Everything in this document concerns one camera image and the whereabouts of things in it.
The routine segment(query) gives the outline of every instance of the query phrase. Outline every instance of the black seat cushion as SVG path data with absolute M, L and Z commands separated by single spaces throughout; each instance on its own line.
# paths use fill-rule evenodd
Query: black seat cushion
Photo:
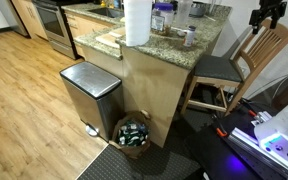
M 231 60 L 210 55 L 202 56 L 196 64 L 194 75 L 234 82 L 243 81 Z

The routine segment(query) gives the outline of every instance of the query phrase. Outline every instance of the kitchen island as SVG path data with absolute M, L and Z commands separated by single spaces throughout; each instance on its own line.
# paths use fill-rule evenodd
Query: kitchen island
M 230 11 L 230 7 L 215 6 L 212 16 L 189 18 L 188 25 L 197 27 L 194 43 L 189 48 L 182 45 L 183 37 L 175 31 L 168 37 L 151 34 L 147 43 L 135 47 L 127 47 L 122 36 L 116 39 L 121 48 L 114 51 L 98 44 L 97 35 L 123 26 L 118 20 L 114 20 L 116 25 L 110 29 L 85 34 L 74 41 L 82 44 L 84 50 L 91 50 L 92 53 L 86 53 L 87 61 L 97 59 L 96 65 L 122 79 L 125 111 L 149 112 L 151 139 L 163 147 L 187 76 L 198 59 L 211 52 Z

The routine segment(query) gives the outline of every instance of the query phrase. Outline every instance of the wooden floor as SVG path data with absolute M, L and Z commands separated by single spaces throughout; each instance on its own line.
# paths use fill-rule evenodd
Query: wooden floor
M 0 33 L 0 179 L 75 179 L 107 145 L 85 132 L 47 41 Z

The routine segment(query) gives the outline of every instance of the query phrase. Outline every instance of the paper towel roll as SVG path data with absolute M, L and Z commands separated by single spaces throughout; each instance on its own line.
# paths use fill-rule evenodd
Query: paper towel roll
M 124 0 L 126 46 L 145 44 L 150 38 L 152 0 Z

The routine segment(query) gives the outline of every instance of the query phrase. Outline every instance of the granite countertop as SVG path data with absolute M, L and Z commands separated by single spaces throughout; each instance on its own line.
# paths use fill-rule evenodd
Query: granite countertop
M 221 32 L 230 12 L 231 7 L 215 6 L 212 16 L 201 18 L 189 18 L 188 24 L 196 27 L 194 42 L 191 47 L 182 45 L 183 37 L 179 37 L 176 31 L 171 31 L 170 36 L 152 34 L 147 43 L 132 48 L 156 57 L 160 60 L 175 64 L 182 68 L 191 70 L 197 60 L 207 50 L 208 44 L 213 42 Z M 126 37 L 116 40 L 120 45 L 126 46 Z
M 95 37 L 101 34 L 108 33 L 113 29 L 124 26 L 124 24 L 120 22 L 120 18 L 108 18 L 88 12 L 87 10 L 100 8 L 99 5 L 94 5 L 91 3 L 63 6 L 62 8 L 64 10 L 116 24 L 109 29 L 79 36 L 75 38 L 74 41 L 79 44 L 92 47 L 109 56 L 115 57 L 115 59 L 122 59 L 122 54 L 119 49 L 107 46 L 95 40 Z M 176 31 L 172 31 L 170 36 L 167 37 L 151 33 L 150 39 L 147 43 L 130 48 L 134 48 L 149 56 L 153 56 L 157 59 L 191 70 L 197 63 L 199 57 L 207 50 L 208 44 L 213 42 L 221 32 L 226 20 L 228 19 L 231 9 L 232 8 L 228 6 L 216 5 L 214 7 L 212 16 L 204 16 L 201 18 L 190 17 L 188 24 L 196 26 L 196 34 L 191 47 L 184 47 L 182 45 L 183 37 L 179 37 L 176 34 Z M 116 43 L 126 46 L 126 37 L 122 36 L 121 38 L 117 38 Z

